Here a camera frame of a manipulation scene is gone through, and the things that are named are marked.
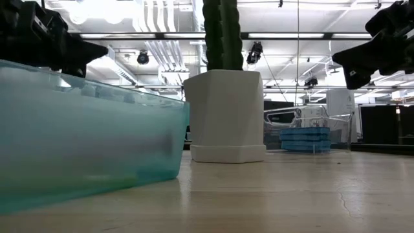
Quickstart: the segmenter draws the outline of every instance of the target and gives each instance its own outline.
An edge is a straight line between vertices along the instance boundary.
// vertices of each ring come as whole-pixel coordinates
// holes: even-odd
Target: spotlight
[[[136,61],[138,62],[138,64],[141,64],[141,65],[148,64],[149,62],[148,51],[141,50]]]
[[[260,60],[261,53],[263,53],[263,47],[261,46],[261,42],[255,41],[252,49],[248,53],[247,60],[246,60],[247,64],[249,65],[256,64]]]
[[[313,87],[313,86],[316,86],[318,84],[318,79],[315,77],[315,76],[313,76],[313,77],[310,77],[310,78],[308,78],[307,80],[305,80],[305,87]]]

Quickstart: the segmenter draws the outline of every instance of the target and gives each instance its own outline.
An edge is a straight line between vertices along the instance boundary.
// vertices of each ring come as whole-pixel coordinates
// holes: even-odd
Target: wooden floor
[[[269,154],[0,216],[0,232],[413,232],[414,157]]]

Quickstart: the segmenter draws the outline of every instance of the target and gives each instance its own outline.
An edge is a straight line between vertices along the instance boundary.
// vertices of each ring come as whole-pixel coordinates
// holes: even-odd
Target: ceiling
[[[382,0],[382,6],[387,7],[393,1]],[[133,17],[138,15],[134,7],[134,1],[116,1],[113,9],[101,14],[93,13],[93,16],[82,24],[72,22],[70,13],[76,9],[73,5],[76,1],[46,0],[48,8],[61,13],[73,32],[136,32],[133,27]],[[154,22],[157,22],[157,1],[154,0]],[[238,0],[240,13],[240,26],[242,32],[366,32],[365,23],[374,16],[377,0],[300,0],[299,9],[296,0],[284,0],[283,6],[278,7],[279,1],[267,0]],[[191,0],[174,1],[174,24],[179,32],[196,31]],[[108,23],[104,17],[107,15],[119,15],[123,20],[118,24]],[[148,5],[145,4],[145,18],[148,15]],[[164,21],[167,25],[167,13]],[[200,66],[197,46],[192,45],[197,41],[179,41],[179,48],[184,58],[186,68],[190,76],[202,72],[205,68]],[[158,63],[149,53],[149,63],[139,65],[136,61],[140,50],[148,50],[145,41],[94,41],[101,45],[109,45],[116,52],[116,60],[121,63],[131,74],[136,76],[143,84],[159,84]],[[248,66],[245,70],[259,71],[263,83],[267,85],[294,85],[294,80],[299,75],[300,84],[311,74],[316,76],[319,85],[343,85],[342,77],[336,80],[326,78],[330,70],[326,65],[331,64],[330,56],[335,52],[349,49],[364,43],[364,41],[262,41],[262,58],[256,65]],[[253,41],[243,41],[243,55],[246,56]],[[299,63],[296,56],[299,51]],[[107,83],[119,83],[119,77],[106,67],[90,67],[88,77]],[[410,80],[411,76],[399,76],[398,78]],[[381,85],[394,85],[398,80],[388,79]]]

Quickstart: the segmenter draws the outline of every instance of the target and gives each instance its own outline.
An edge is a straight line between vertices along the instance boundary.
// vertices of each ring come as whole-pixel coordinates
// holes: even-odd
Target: green cactus
[[[204,0],[207,69],[243,70],[237,0]]]

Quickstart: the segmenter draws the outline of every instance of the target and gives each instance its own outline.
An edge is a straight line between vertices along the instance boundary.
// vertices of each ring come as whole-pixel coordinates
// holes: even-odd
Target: white ceiling
[[[365,23],[378,12],[374,9],[376,0],[300,0],[299,12],[296,0],[284,0],[282,8],[278,8],[279,1],[239,0],[238,2],[242,32],[296,32],[298,24],[300,32],[365,32]],[[392,2],[382,0],[383,6],[389,6]],[[117,3],[120,5],[120,10],[123,10],[123,16],[126,17],[121,23],[112,25],[105,19],[94,18],[88,19],[81,25],[75,25],[69,17],[70,5],[74,4],[74,1],[47,1],[48,7],[59,11],[73,31],[134,32],[131,19],[134,12],[130,5],[133,1],[118,1]],[[183,5],[191,6],[191,0],[177,0],[174,4],[177,30],[180,32],[194,31],[193,12],[181,11],[179,8]],[[138,79],[141,77],[148,82],[152,77],[157,80],[158,64],[152,57],[147,65],[138,65],[136,62],[139,50],[147,49],[144,41],[99,41],[99,43],[112,46],[117,52],[117,61],[128,68]],[[243,41],[245,54],[251,48],[252,43],[253,41]],[[278,84],[292,85],[298,70],[298,73],[302,74],[317,65],[316,61],[362,43],[363,41],[301,41],[298,44],[297,41],[262,41],[264,56],[255,67],[249,67],[249,69],[259,71],[266,80],[264,83],[272,85],[274,81],[273,83],[269,81],[276,79]],[[196,75],[199,70],[196,46],[190,45],[190,41],[179,41],[179,45],[186,66],[190,70],[190,76]],[[289,61],[297,55],[298,46],[301,58],[313,56],[319,59],[300,62],[299,67],[296,63],[289,65]],[[126,54],[130,55],[128,60],[125,59]],[[313,70],[313,74],[318,77],[320,83],[323,83],[326,76],[324,68],[325,66],[321,64]],[[95,67],[93,73],[96,74],[94,78],[101,82],[106,80],[114,82],[113,80],[117,79],[116,75],[104,68]]]

